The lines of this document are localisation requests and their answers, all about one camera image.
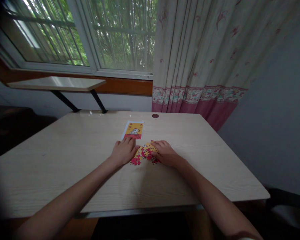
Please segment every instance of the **puzzle piece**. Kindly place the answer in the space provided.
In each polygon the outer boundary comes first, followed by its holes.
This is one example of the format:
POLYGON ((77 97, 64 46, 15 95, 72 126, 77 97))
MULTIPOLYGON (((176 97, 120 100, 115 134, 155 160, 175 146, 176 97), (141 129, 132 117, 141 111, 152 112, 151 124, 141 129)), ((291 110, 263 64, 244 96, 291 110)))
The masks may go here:
POLYGON ((151 145, 151 143, 146 143, 138 149, 130 164, 135 166, 140 165, 140 161, 143 159, 150 160, 153 164, 157 164, 159 160, 151 155, 153 151, 157 153, 159 152, 153 145, 151 145))

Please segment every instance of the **hand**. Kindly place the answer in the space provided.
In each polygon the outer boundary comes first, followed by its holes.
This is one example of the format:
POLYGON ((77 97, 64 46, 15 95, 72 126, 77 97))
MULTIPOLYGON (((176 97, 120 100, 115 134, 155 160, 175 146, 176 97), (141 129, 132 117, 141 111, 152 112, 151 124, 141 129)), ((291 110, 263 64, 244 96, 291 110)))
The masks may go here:
POLYGON ((136 139, 131 137, 127 137, 121 142, 116 141, 112 150, 112 154, 108 159, 115 161, 119 166, 128 163, 140 147, 139 145, 135 145, 136 139))
POLYGON ((164 165, 176 167, 177 164, 186 161, 172 149, 167 141, 154 141, 151 144, 159 151, 159 153, 152 152, 151 155, 158 158, 164 165))

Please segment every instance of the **forearm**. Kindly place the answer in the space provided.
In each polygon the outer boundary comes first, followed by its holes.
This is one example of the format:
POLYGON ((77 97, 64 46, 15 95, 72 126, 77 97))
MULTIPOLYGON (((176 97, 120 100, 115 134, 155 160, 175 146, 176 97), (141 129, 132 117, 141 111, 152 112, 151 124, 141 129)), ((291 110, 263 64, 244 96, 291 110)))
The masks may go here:
POLYGON ((241 211, 186 160, 180 161, 176 165, 176 169, 186 179, 205 210, 225 236, 262 239, 241 211))
POLYGON ((107 159, 86 177, 56 197, 17 231, 18 239, 51 239, 77 213, 98 186, 118 168, 107 159))

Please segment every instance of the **table top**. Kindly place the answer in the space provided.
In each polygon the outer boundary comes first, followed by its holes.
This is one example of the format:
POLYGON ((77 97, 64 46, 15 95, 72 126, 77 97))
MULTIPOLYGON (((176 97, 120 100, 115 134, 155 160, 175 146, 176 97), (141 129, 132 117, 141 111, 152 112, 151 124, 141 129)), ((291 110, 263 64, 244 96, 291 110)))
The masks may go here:
POLYGON ((105 83, 106 80, 101 79, 45 77, 7 84, 9 87, 20 89, 88 92, 105 83))
MULTIPOLYGON (((143 145, 167 140, 231 201, 270 195, 199 114, 81 110, 69 113, 0 157, 0 189, 8 217, 32 216, 100 165, 128 120, 144 121, 143 145)), ((117 171, 82 209, 115 212, 199 204, 173 168, 142 161, 117 171)))

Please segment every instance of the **window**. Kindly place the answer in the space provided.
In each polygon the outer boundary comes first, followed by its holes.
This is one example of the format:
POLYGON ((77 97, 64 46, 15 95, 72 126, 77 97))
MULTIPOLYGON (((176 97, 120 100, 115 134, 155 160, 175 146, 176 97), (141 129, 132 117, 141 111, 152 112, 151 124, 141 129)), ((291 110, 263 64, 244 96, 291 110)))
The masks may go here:
POLYGON ((5 1, 0 57, 15 69, 152 79, 157 0, 5 1))

